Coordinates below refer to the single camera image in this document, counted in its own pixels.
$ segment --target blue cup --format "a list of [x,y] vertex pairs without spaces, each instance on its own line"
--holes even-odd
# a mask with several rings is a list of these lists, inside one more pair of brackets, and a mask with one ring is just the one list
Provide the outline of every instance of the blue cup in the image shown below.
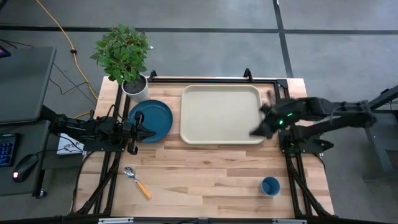
[[259,190],[261,193],[269,196],[275,196],[279,193],[280,184],[275,177],[266,177],[260,183]]

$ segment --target blue plate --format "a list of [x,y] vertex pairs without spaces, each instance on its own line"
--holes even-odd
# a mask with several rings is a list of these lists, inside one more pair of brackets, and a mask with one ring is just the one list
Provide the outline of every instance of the blue plate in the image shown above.
[[137,104],[129,113],[129,119],[132,123],[136,123],[134,115],[137,111],[144,113],[144,122],[142,125],[146,129],[156,132],[152,137],[149,137],[142,142],[155,143],[162,140],[173,125],[173,114],[170,108],[159,100],[147,100]]

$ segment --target concrete floor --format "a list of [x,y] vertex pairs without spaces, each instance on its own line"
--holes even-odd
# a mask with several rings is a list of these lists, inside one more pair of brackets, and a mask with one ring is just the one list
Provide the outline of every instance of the concrete floor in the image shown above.
[[[275,29],[272,0],[42,0],[63,26]],[[279,0],[285,29],[398,29],[395,0]],[[53,26],[34,0],[9,1],[0,25]],[[278,34],[210,34],[148,32],[154,49],[147,67],[158,75],[240,77],[246,67],[255,77],[286,77]],[[89,59],[102,33],[70,32],[80,66],[93,88],[100,90],[104,72]],[[0,39],[55,46],[55,63],[75,82],[70,46],[60,32],[0,31]],[[370,100],[397,84],[398,35],[286,35],[294,77],[304,78],[307,93],[329,100]],[[14,50],[1,43],[11,52]],[[63,90],[72,87],[58,70],[51,79]],[[81,88],[89,97],[87,87]],[[72,105],[63,102],[72,100]],[[45,104],[75,116],[92,105],[79,91],[60,95],[49,84]],[[398,183],[365,183],[362,175],[378,169],[376,153],[364,130],[346,128],[323,138],[335,143],[325,153],[326,173],[335,213],[344,218],[398,222]],[[0,219],[67,214],[76,169],[53,170],[45,177],[49,194],[0,198]]]

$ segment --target wooden table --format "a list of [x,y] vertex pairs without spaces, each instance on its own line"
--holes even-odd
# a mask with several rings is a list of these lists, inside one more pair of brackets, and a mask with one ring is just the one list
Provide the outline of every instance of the wooden table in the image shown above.
[[[291,97],[306,96],[304,80],[287,79]],[[151,83],[150,97],[166,103],[174,123],[168,136],[159,143],[140,144],[138,155],[122,153],[112,216],[124,217],[212,217],[212,218],[293,218],[293,206],[285,158],[277,136],[258,145],[195,146],[180,138],[180,101],[188,83]],[[254,85],[264,101],[272,85]],[[95,116],[104,116],[114,104],[118,84],[104,77]],[[136,103],[131,101],[130,109]],[[100,179],[103,152],[87,160],[80,176],[76,208],[93,193]],[[322,163],[303,154],[307,184],[324,208],[333,213]],[[135,168],[137,178],[152,194],[147,200],[133,180],[123,174],[126,166]],[[266,176],[279,179],[281,191],[274,198],[259,193],[258,185]],[[304,211],[301,190],[300,208]]]

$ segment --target beige tray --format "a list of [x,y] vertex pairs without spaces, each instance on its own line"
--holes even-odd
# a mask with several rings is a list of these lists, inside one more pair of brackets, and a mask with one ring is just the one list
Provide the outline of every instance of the beige tray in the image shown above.
[[259,144],[261,97],[252,85],[190,85],[181,99],[180,135],[188,144]]

